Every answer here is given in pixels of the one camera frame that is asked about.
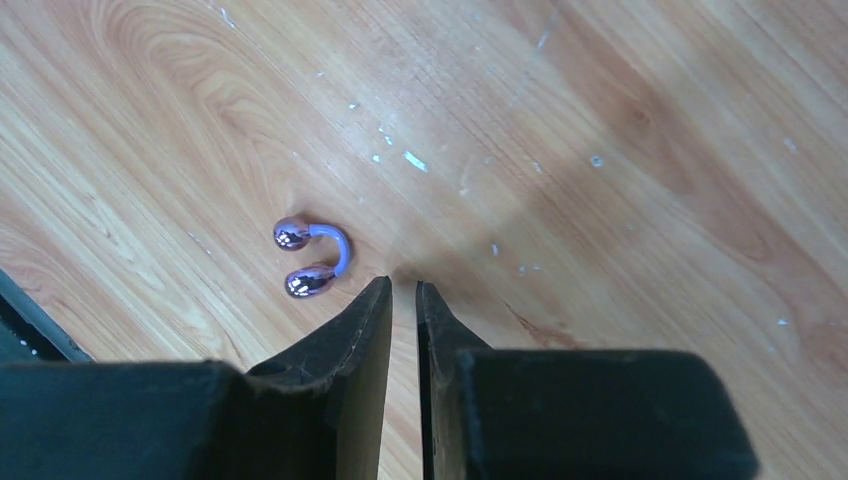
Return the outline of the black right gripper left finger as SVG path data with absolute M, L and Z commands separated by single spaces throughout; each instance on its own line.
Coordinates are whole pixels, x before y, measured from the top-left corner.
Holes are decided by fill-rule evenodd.
M 240 371 L 223 361 L 4 364 L 5 479 L 373 479 L 392 284 Z

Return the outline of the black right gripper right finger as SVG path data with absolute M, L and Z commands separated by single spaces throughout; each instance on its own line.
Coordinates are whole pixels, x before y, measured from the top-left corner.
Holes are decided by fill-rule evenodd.
M 752 479 L 715 371 L 674 350 L 496 349 L 416 287 L 427 479 Z

